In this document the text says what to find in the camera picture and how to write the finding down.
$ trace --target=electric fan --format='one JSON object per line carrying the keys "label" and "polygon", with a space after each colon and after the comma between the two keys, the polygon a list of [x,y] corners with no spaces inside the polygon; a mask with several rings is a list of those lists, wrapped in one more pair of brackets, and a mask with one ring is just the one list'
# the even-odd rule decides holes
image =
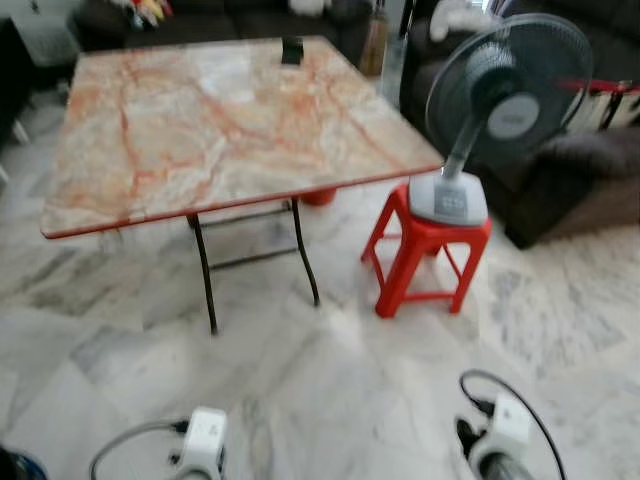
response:
{"label": "electric fan", "polygon": [[[447,225],[482,225],[482,185],[462,171],[470,154],[482,161],[522,158],[571,119],[592,70],[589,41],[553,15],[513,16],[468,39],[429,94],[427,132],[448,158],[441,172],[411,178],[411,213]],[[575,82],[585,88],[567,86]]]}

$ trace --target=marble tile floor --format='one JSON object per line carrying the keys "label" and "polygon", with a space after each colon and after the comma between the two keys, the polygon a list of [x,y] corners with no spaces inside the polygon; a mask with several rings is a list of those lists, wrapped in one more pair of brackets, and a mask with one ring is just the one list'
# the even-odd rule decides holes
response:
{"label": "marble tile floor", "polygon": [[[198,405],[229,414],[229,479],[470,479],[453,428],[455,415],[479,420],[457,387],[469,367],[530,399],[569,478],[640,478],[638,226],[526,252],[496,226],[460,315],[435,302],[383,322],[359,255],[398,181],[345,189],[302,211],[322,307],[296,256],[216,272],[222,332],[211,338],[186,221],[41,237],[64,112],[47,96],[34,103],[23,117],[32,143],[2,157],[0,439],[52,479],[87,478],[113,436]],[[206,235],[215,259],[292,239],[286,217]],[[416,283],[450,284],[446,267],[425,263]],[[100,478],[167,478],[178,445],[169,435],[132,442]],[[538,479],[557,478],[538,434],[526,461]]]}

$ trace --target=white wall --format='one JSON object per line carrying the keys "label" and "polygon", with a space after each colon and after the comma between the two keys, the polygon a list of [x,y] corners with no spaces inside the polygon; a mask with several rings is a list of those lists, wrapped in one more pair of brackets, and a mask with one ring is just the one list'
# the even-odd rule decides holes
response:
{"label": "white wall", "polygon": [[[40,5],[42,15],[66,16],[78,0],[37,0]],[[31,13],[29,0],[0,0],[0,16],[11,16],[14,18],[29,18]]]}
{"label": "white wall", "polygon": [[403,9],[404,0],[387,0],[386,12],[387,17],[389,18],[389,29],[392,32],[397,32],[400,29]]}

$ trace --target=sofa armrest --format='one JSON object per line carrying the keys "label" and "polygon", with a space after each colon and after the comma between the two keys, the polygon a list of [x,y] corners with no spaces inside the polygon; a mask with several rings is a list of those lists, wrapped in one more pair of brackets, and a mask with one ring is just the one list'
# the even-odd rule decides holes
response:
{"label": "sofa armrest", "polygon": [[592,178],[640,176],[640,127],[556,137],[535,160]]}
{"label": "sofa armrest", "polygon": [[430,18],[421,18],[414,22],[409,30],[408,49],[420,60],[421,63],[431,62],[435,59],[447,58],[467,38],[476,32],[452,31],[441,42],[431,40],[429,33]]}
{"label": "sofa armrest", "polygon": [[131,30],[124,10],[104,0],[85,0],[72,19],[85,50],[122,47]]}
{"label": "sofa armrest", "polygon": [[591,192],[596,180],[537,163],[507,206],[505,233],[518,248],[535,244]]}
{"label": "sofa armrest", "polygon": [[361,23],[371,16],[371,2],[368,0],[333,0],[325,10],[335,24]]}

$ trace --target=stuffed toy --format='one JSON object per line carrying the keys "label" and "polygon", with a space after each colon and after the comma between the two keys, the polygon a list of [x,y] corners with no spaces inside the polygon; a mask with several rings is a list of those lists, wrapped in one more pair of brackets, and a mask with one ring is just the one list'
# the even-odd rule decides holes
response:
{"label": "stuffed toy", "polygon": [[331,0],[289,0],[289,8],[297,15],[319,17],[325,7],[331,6]]}
{"label": "stuffed toy", "polygon": [[157,27],[166,17],[173,15],[168,0],[110,0],[111,3],[133,12],[132,22],[142,28],[145,23]]}
{"label": "stuffed toy", "polygon": [[440,0],[433,11],[429,34],[441,42],[449,31],[481,32],[498,22],[498,17],[485,13],[470,0]]}

